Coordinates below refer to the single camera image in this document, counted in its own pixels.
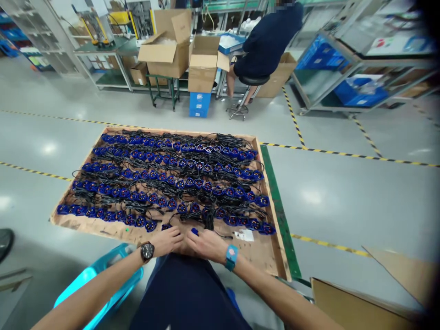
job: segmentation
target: gray epoxy floor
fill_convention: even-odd
[[[295,113],[298,105],[286,87]],[[258,99],[245,122],[228,120],[212,100],[208,119],[189,118],[189,98],[176,113],[170,102],[151,105],[146,94],[99,91],[90,81],[31,71],[23,59],[0,59],[0,110],[108,121],[150,128],[257,135],[261,142],[301,146],[282,93]],[[435,97],[417,105],[431,115]],[[439,131],[412,105],[358,116],[383,156],[440,164]],[[0,112],[0,161],[70,177],[104,128],[101,124]],[[311,113],[297,122],[308,148],[374,156],[357,125],[341,114]],[[435,202],[438,168],[268,147],[291,232],[362,250],[362,245],[433,260],[438,246]],[[28,329],[64,288],[99,256],[118,245],[108,238],[53,226],[48,218],[68,182],[0,165],[0,227],[16,233],[0,274],[19,267],[34,273],[14,329]],[[303,278],[335,282],[379,298],[419,308],[372,259],[294,240]],[[127,327],[154,263],[107,329]],[[254,327],[281,329],[265,304],[233,274],[215,267],[236,294]],[[309,291],[300,287],[303,292]]]

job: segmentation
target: small white card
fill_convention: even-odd
[[[241,229],[239,232],[234,232],[235,236],[242,241],[253,242],[253,233],[252,230],[249,229]]]

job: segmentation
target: cable bundle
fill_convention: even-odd
[[[76,174],[57,213],[120,221],[147,232],[168,213],[162,230],[174,218],[197,221],[209,230],[214,219],[222,219],[229,226],[274,234],[263,209],[270,199],[259,189],[263,173],[252,169],[260,163],[257,151],[232,135],[210,136],[141,130],[102,134],[100,147]]]

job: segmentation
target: wristwatch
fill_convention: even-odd
[[[225,267],[228,271],[232,271],[237,262],[238,249],[236,246],[230,244],[226,250],[226,264]]]
[[[150,242],[146,242],[144,244],[142,244],[141,246],[141,257],[142,260],[144,262],[144,264],[147,263],[147,261],[149,261],[154,254],[154,245],[151,244]]]

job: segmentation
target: teal wrist strap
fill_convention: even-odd
[[[226,264],[225,267],[228,271],[232,271],[237,261],[238,249],[234,245],[230,244],[226,251]]]

